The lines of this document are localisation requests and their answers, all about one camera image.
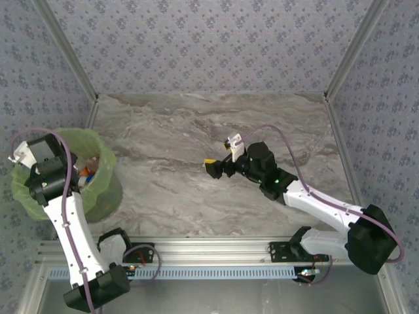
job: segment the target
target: patterned wallpaper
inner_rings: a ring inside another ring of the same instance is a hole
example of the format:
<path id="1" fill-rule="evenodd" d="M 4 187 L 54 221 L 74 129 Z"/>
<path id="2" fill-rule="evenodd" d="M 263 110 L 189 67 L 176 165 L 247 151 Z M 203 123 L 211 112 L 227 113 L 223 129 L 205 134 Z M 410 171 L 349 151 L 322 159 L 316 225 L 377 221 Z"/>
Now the patterned wallpaper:
<path id="1" fill-rule="evenodd" d="M 419 313 L 419 3 L 390 1 L 333 101 L 366 203 L 407 249 L 397 265 Z"/>
<path id="2" fill-rule="evenodd" d="M 98 93 L 323 91 L 371 0 L 48 0 Z"/>
<path id="3" fill-rule="evenodd" d="M 0 313 L 13 314 L 49 222 L 10 191 L 9 141 L 30 126 L 83 126 L 90 104 L 30 0 L 0 1 Z"/>

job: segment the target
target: marble table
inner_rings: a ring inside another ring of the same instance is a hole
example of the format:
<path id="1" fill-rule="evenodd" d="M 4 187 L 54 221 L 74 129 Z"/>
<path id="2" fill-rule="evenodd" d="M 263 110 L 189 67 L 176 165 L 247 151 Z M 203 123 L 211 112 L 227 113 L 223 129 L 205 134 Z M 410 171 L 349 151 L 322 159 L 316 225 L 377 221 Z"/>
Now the marble table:
<path id="1" fill-rule="evenodd" d="M 223 141 L 260 124 L 283 130 L 313 187 L 351 201 L 321 96 L 308 94 L 100 95 L 94 129 L 117 155 L 120 208 L 91 224 L 148 236 L 291 236 L 301 226 L 328 230 L 318 219 L 268 200 L 241 175 L 216 180 L 204 158 L 223 159 Z M 278 165 L 296 173 L 280 136 L 257 132 Z"/>

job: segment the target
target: plastic bag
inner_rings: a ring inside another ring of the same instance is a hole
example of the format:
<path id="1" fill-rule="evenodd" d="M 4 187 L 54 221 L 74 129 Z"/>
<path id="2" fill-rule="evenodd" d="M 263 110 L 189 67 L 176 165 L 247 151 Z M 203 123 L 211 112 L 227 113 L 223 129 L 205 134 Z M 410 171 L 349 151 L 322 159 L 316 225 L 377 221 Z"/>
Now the plastic bag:
<path id="1" fill-rule="evenodd" d="M 78 157 L 89 159 L 99 155 L 99 169 L 94 178 L 81 190 L 84 213 L 88 222 L 97 222 L 115 211 L 122 200 L 122 187 L 113 167 L 117 162 L 115 154 L 107 148 L 97 132 L 90 129 L 60 128 L 56 130 L 67 142 L 70 151 Z M 48 216 L 42 206 L 29 195 L 24 184 L 29 178 L 29 169 L 15 165 L 12 175 L 11 189 L 13 198 L 19 201 L 28 215 L 35 220 L 45 220 Z"/>

